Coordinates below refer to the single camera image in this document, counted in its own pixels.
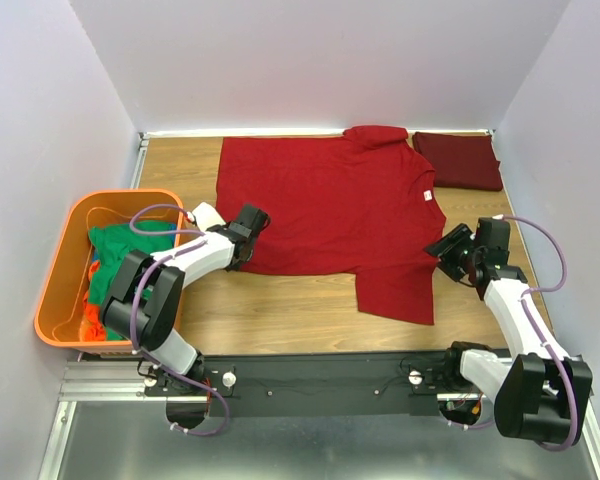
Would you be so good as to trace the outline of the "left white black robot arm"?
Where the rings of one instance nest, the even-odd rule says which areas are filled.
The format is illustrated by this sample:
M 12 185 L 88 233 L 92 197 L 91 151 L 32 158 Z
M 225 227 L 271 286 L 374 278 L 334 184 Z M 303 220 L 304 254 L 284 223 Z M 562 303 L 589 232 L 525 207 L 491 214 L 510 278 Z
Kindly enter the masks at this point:
M 217 270 L 237 271 L 249 262 L 270 216 L 246 204 L 226 221 L 206 202 L 181 211 L 195 228 L 177 229 L 193 239 L 164 251 L 125 255 L 100 308 L 102 324 L 131 342 L 181 395 L 203 385 L 203 354 L 176 330 L 182 291 Z

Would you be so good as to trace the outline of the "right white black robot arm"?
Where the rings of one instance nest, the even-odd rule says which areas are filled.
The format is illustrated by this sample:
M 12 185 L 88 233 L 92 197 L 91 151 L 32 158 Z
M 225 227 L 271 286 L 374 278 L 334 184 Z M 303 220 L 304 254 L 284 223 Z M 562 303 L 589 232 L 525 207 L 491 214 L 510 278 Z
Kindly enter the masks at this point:
M 474 289 L 497 321 L 512 358 L 505 365 L 485 345 L 455 342 L 445 352 L 440 379 L 449 390 L 476 387 L 493 405 L 498 432 L 564 451 L 580 439 L 593 374 L 559 345 L 533 302 L 538 288 L 509 262 L 511 225 L 521 219 L 481 217 L 460 224 L 426 253 L 456 283 Z

